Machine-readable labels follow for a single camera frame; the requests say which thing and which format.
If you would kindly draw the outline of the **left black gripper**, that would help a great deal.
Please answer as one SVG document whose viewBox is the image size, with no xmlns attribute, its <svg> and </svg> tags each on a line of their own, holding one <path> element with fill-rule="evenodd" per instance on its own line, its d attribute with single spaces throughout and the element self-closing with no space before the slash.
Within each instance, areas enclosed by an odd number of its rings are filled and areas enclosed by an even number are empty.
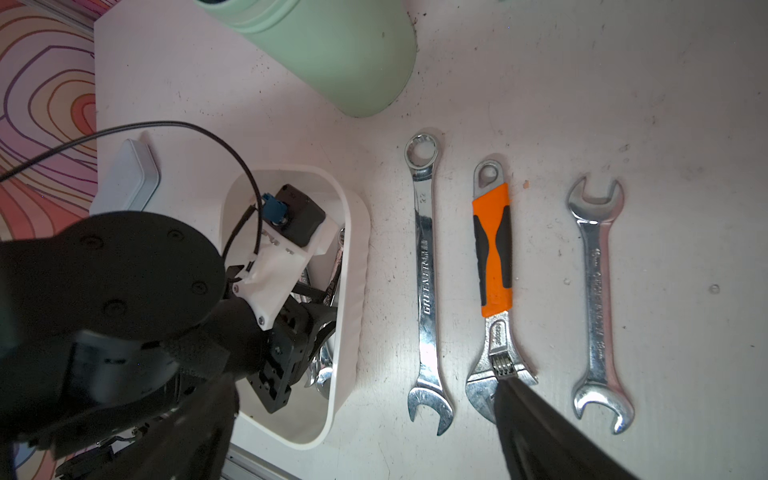
<svg viewBox="0 0 768 480">
<path fill-rule="evenodd" d="M 261 358 L 248 383 L 269 414 L 284 408 L 292 386 L 307 370 L 332 328 L 338 309 L 322 303 L 299 303 L 289 296 L 266 333 Z"/>
</svg>

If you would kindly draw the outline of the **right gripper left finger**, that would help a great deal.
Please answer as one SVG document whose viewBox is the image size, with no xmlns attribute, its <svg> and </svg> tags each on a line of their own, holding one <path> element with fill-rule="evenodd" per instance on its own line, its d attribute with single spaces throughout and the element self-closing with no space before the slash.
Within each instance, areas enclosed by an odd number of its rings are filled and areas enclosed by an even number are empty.
<svg viewBox="0 0 768 480">
<path fill-rule="evenodd" d="M 193 393 L 127 453 L 91 477 L 218 479 L 238 412 L 233 376 L 219 376 Z"/>
</svg>

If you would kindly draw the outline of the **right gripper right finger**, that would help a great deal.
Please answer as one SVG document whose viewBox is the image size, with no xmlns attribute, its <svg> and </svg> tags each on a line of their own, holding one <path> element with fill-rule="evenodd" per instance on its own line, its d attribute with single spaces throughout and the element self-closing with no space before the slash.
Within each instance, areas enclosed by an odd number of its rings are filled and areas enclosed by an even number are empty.
<svg viewBox="0 0 768 480">
<path fill-rule="evenodd" d="M 521 380 L 498 382 L 494 413 L 512 479 L 633 479 Z"/>
</svg>

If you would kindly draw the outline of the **white plastic storage box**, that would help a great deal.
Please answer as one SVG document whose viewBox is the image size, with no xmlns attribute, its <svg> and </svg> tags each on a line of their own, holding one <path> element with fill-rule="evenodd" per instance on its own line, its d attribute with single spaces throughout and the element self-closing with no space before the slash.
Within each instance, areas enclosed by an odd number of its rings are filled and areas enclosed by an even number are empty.
<svg viewBox="0 0 768 480">
<path fill-rule="evenodd" d="M 252 172 L 261 192 L 274 193 L 291 184 L 308 194 L 345 228 L 340 283 L 337 292 L 336 329 L 331 340 L 334 373 L 330 397 L 304 387 L 293 389 L 287 405 L 269 414 L 250 384 L 237 384 L 240 414 L 235 422 L 234 445 L 256 452 L 258 446 L 281 443 L 294 450 L 317 447 L 328 435 L 334 417 L 355 387 L 358 351 L 365 298 L 370 239 L 370 215 L 361 198 L 342 186 L 326 171 L 311 166 L 257 167 Z M 336 238 L 327 253 L 313 257 L 305 269 L 315 277 L 329 277 L 329 261 L 336 252 Z"/>
</svg>

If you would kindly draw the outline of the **large silver combination wrench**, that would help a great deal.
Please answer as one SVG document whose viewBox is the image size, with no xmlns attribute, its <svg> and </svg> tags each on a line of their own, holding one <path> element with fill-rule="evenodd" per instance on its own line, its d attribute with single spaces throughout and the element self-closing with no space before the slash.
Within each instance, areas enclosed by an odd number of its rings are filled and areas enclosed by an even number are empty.
<svg viewBox="0 0 768 480">
<path fill-rule="evenodd" d="M 412 420 L 420 407 L 436 412 L 438 436 L 444 435 L 454 420 L 453 406 L 442 385 L 438 352 L 433 179 L 440 154 L 439 141 L 426 132 L 415 134 L 404 148 L 414 192 L 419 332 L 419 372 L 407 394 L 407 406 Z"/>
</svg>

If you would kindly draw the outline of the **orange handle adjustable wrench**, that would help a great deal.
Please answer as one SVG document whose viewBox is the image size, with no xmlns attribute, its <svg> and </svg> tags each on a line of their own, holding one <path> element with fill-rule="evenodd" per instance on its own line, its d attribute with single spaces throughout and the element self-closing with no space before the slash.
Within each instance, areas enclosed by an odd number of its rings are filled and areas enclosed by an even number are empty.
<svg viewBox="0 0 768 480">
<path fill-rule="evenodd" d="M 494 399 L 498 383 L 517 378 L 538 383 L 517 348 L 512 329 L 512 222 L 504 168 L 493 158 L 480 161 L 473 174 L 473 227 L 485 335 L 477 363 L 465 382 L 474 409 L 496 422 Z"/>
</svg>

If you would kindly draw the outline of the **silver double open-end wrench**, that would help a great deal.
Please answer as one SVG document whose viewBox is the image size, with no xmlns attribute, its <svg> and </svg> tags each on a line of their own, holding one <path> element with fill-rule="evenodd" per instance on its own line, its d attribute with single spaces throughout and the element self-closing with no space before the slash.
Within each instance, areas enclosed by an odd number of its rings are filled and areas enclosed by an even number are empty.
<svg viewBox="0 0 768 480">
<path fill-rule="evenodd" d="M 624 206 L 624 190 L 614 180 L 605 198 L 586 195 L 587 178 L 572 186 L 567 206 L 583 240 L 587 319 L 587 368 L 573 389 L 573 410 L 581 418 L 590 404 L 613 412 L 612 433 L 625 432 L 635 418 L 614 361 L 610 281 L 610 232 Z"/>
</svg>

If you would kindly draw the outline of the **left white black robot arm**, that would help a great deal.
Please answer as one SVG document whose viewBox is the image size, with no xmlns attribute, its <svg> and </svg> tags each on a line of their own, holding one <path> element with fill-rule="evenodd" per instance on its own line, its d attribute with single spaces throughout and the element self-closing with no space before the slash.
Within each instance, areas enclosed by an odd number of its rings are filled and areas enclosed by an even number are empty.
<svg viewBox="0 0 768 480">
<path fill-rule="evenodd" d="M 232 290 L 217 248 L 176 219 L 123 211 L 1 246 L 1 441 L 65 456 L 163 414 L 215 378 L 268 412 L 334 331 L 286 297 L 273 325 Z"/>
</svg>

